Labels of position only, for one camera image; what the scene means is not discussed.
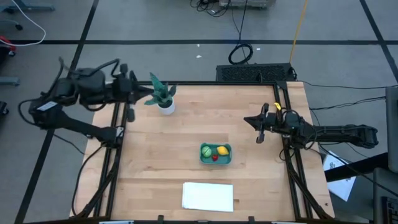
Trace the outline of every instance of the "potted plant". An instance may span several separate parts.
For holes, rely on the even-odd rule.
[[[166,83],[163,85],[153,73],[150,73],[150,80],[154,86],[154,93],[152,94],[153,98],[146,101],[145,105],[156,104],[162,114],[172,114],[175,110],[173,96],[177,91],[177,86],[174,85],[169,90],[168,84]]]

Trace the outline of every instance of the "green plant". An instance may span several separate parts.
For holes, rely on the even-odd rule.
[[[147,100],[145,105],[158,104],[161,108],[168,108],[173,103],[173,96],[177,91],[177,86],[174,85],[170,88],[168,84],[164,84],[159,81],[159,79],[151,72],[150,80],[154,86],[154,93],[152,94],[152,99]]]

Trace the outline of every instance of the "white pot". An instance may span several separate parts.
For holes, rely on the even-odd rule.
[[[168,108],[161,108],[159,105],[156,105],[159,108],[159,111],[164,115],[170,115],[175,111],[174,99],[172,104]]]

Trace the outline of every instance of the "gray floor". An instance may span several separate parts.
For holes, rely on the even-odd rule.
[[[54,12],[30,12],[28,15],[47,31],[46,40],[79,40],[92,0],[31,1],[53,3]],[[248,10],[243,39],[292,40],[304,0],[277,0],[272,8]],[[398,40],[395,0],[367,0],[384,39]],[[1,1],[0,5],[10,4]],[[241,9],[235,9],[238,24]],[[9,39],[39,39],[41,32],[19,13],[2,13],[0,19],[15,19],[23,26],[16,31],[12,25],[1,24],[0,35]],[[175,0],[100,0],[88,40],[178,40],[178,39],[236,39],[231,11],[213,18],[196,12],[189,1]],[[309,0],[307,13],[298,37],[300,40],[377,40],[359,1]],[[11,223],[16,217],[32,169],[36,162],[45,131],[25,124],[17,114],[21,100],[37,97],[46,90],[58,71],[58,56],[70,64],[77,45],[36,45],[20,47],[0,69],[2,76],[18,76],[18,87],[2,86],[0,100],[9,103],[10,114],[0,124],[0,217]],[[234,45],[85,45],[79,67],[94,67],[114,58],[129,64],[140,80],[148,80],[154,72],[163,80],[214,80],[215,67],[228,64],[228,54]],[[253,45],[251,63],[281,63],[289,61],[290,45]],[[398,46],[389,46],[398,59]],[[378,45],[298,45],[292,62],[300,80],[324,85],[383,86],[397,81]],[[354,102],[363,98],[383,96],[383,90],[326,89],[306,85],[310,107]],[[68,113],[90,122],[93,114],[80,106],[67,108]],[[375,149],[356,148],[365,156],[386,152],[385,103],[377,101],[342,109],[319,111],[321,124],[367,124],[379,130],[379,145]],[[60,135],[85,148],[86,139],[68,131]],[[328,149],[351,161],[363,159],[348,146]],[[67,218],[72,201],[73,186],[82,156],[68,144],[54,139],[42,175],[32,199],[26,222]],[[353,219],[356,199],[371,205],[371,184],[358,178],[349,203],[333,197],[339,217],[348,213]],[[368,217],[371,210],[358,211]]]

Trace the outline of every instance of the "yellow cable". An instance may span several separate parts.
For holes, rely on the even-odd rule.
[[[290,63],[290,64],[292,63],[293,53],[294,53],[294,47],[296,46],[297,36],[299,35],[301,22],[303,21],[304,14],[305,14],[305,9],[307,8],[307,4],[308,4],[308,0],[305,0],[305,2],[304,2],[304,8],[303,8],[303,11],[301,12],[300,20],[299,20],[298,25],[297,25],[296,33],[294,34],[294,40],[293,40],[292,50],[290,51],[290,58],[289,58],[289,63]]]

